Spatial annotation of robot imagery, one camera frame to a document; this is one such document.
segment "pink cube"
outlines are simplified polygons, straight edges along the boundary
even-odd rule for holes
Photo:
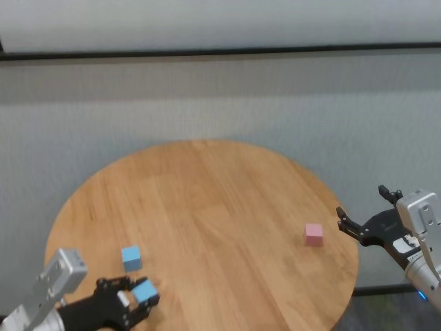
[[[305,224],[305,245],[323,246],[323,228],[321,224]]]

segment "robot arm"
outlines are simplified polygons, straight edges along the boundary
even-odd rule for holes
[[[147,279],[121,277],[99,279],[92,296],[54,308],[64,294],[77,289],[87,271],[76,250],[58,250],[24,302],[3,319],[0,331],[95,331],[104,327],[128,331],[146,319],[159,302],[156,294],[130,310],[124,291]]]
[[[380,195],[393,205],[364,225],[338,207],[338,228],[361,245],[382,246],[406,278],[441,311],[441,204],[435,193],[417,190],[407,196],[383,185]]]

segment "wooden tabletop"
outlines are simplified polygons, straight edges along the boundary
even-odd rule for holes
[[[48,239],[89,267],[68,302],[100,277],[124,275],[121,248],[138,245],[161,294],[136,330],[330,330],[356,282],[356,242],[338,231],[334,194],[270,150],[187,141],[122,158],[66,202]],[[305,223],[325,244],[305,247]]]

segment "blue cube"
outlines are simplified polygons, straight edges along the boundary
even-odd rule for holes
[[[151,304],[158,304],[159,294],[152,282],[147,280],[136,286],[132,290],[132,294],[138,303],[150,300]]]
[[[126,272],[139,270],[143,267],[138,246],[123,248],[121,254],[123,256],[124,269]]]

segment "gray wall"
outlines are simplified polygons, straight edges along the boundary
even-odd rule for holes
[[[1,0],[0,31],[6,52],[424,43],[440,40],[440,11],[434,0]]]
[[[354,52],[0,64],[0,311],[29,290],[72,192],[157,143],[272,148],[361,222],[387,207],[379,183],[441,193],[440,63],[436,52]],[[380,249],[360,256],[359,285],[403,281]]]

